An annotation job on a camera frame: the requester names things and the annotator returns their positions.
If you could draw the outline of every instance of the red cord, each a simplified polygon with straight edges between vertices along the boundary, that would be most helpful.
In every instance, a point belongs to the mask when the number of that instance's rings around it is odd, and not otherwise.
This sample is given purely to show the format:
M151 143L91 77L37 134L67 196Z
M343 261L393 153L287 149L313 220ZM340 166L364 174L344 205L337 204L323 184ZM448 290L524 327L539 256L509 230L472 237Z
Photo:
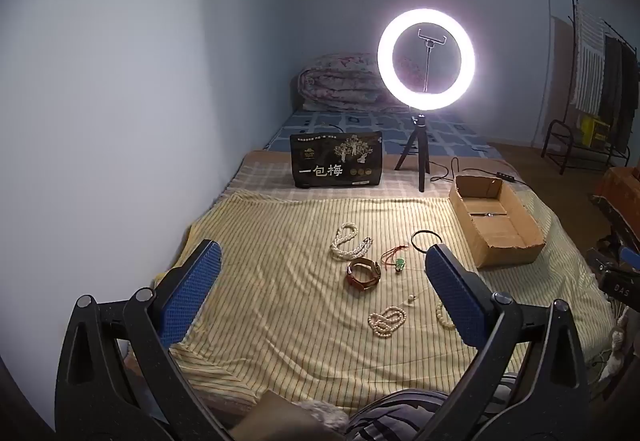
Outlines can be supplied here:
M396 246L391 248L389 251L385 251L382 255L380 255L380 262L385 267L385 269L387 269L387 266L396 267L396 261L394 260L396 253L398 253L399 251L402 251L407 247L409 246Z

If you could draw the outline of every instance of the black package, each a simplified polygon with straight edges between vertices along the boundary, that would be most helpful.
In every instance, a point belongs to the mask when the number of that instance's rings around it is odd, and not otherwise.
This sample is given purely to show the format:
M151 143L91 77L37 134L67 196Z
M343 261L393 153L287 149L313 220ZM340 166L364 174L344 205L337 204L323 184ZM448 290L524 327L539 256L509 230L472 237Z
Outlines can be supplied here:
M289 140L298 188L380 183L382 132L294 134Z

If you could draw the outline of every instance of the pearl necklace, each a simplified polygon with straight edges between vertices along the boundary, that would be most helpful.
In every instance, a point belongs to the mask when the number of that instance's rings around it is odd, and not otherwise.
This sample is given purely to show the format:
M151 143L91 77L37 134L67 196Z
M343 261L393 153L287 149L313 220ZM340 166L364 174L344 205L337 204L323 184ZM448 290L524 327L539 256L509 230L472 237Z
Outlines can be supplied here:
M418 296L409 295L408 303L411 304L417 300L417 298ZM455 329L456 326L453 322L447 322L444 319L442 307L442 302L439 301L436 304L436 320L445 329ZM373 333L376 336L379 336L380 338L389 338L393 332L399 329L400 326L406 322L406 312L399 307L389 306L382 313L371 313L367 322L369 323L369 327L373 329Z
M343 235L342 232L344 231L344 228L351 228L351 233L348 235ZM358 247L352 249L351 251L342 251L341 249L338 249L338 246L340 246L340 244L348 243L357 234L358 227L355 224L342 223L338 227L338 231L335 234L335 239L331 243L330 249L332 253L340 259L345 259L345 261L353 261L358 257L364 257L366 252L369 251L371 244L373 244L373 239L370 237L366 237Z

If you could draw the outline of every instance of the silver bolt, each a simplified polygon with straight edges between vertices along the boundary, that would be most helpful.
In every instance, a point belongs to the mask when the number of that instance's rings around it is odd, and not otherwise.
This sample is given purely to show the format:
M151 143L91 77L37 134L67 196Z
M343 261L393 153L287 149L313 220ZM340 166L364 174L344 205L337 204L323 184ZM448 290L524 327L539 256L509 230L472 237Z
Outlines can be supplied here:
M82 295L79 297L76 305L78 307L87 307L91 303L91 297L89 295Z
M498 302L498 304L509 305L513 302L513 298L511 298L508 293L494 293L494 300Z
M136 300L138 302L146 302L147 300L151 300L151 297L153 295L153 291L151 291L148 287L143 287L142 289L138 289L136 293Z
M569 304L567 302L565 302L564 300L561 300L561 299L555 300L554 301L554 306L559 311L568 311L569 310Z

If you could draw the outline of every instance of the furry fabric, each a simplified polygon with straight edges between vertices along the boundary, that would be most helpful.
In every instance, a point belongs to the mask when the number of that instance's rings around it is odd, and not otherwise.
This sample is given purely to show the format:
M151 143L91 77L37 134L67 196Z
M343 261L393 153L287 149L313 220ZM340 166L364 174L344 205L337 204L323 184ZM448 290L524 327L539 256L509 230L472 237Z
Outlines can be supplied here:
M338 434L344 434L347 429L349 417L342 411L342 409L335 405L315 399L298 401L294 403L294 405L308 411L325 427L337 432Z

